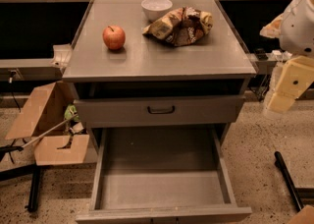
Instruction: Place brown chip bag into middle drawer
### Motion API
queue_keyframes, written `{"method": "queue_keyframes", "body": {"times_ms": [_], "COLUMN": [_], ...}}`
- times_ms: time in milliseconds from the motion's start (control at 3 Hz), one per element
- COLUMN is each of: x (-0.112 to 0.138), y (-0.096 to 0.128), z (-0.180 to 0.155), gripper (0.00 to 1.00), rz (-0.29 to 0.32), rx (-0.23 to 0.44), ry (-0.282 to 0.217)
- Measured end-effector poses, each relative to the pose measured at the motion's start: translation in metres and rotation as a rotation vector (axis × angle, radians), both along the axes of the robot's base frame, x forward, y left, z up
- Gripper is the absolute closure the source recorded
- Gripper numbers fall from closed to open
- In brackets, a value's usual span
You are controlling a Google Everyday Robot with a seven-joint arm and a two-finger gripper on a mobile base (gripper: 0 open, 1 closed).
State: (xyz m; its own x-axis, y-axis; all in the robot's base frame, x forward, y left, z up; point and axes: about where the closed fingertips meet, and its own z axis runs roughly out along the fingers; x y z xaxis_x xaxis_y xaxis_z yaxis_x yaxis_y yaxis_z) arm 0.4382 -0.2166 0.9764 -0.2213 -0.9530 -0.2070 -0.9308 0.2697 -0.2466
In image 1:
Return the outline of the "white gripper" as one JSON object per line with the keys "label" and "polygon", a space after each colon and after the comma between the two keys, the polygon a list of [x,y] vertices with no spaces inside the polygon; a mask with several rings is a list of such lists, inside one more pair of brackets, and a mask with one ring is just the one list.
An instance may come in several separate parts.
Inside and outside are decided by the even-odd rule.
{"label": "white gripper", "polygon": [[298,56],[273,70],[266,95],[266,113],[284,114],[307,88],[314,83],[314,0],[292,0],[260,30],[260,35],[280,38],[285,51]]}

